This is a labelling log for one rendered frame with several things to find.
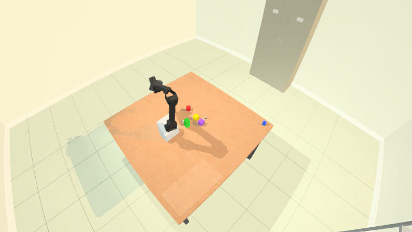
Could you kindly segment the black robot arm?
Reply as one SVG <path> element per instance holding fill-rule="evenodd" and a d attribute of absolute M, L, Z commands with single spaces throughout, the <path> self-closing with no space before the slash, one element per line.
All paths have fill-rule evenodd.
<path fill-rule="evenodd" d="M 165 99 L 167 104 L 169 105 L 169 119 L 167 120 L 167 124 L 164 125 L 166 131 L 170 132 L 177 129 L 177 122 L 176 122 L 176 105 L 178 104 L 179 97 L 177 94 L 171 90 L 171 87 L 166 87 L 163 85 L 162 80 L 156 80 L 153 76 L 149 78 L 150 84 L 152 86 L 152 90 L 154 93 L 157 93 L 159 90 L 165 93 Z M 167 97 L 167 93 L 170 92 L 173 94 L 172 96 Z"/>

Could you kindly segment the purple cube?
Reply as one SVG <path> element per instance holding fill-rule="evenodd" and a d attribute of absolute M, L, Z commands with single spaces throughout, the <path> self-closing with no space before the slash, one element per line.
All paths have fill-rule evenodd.
<path fill-rule="evenodd" d="M 198 121 L 198 124 L 201 125 L 201 126 L 203 126 L 203 125 L 204 125 L 204 120 L 201 118 L 201 119 Z"/>

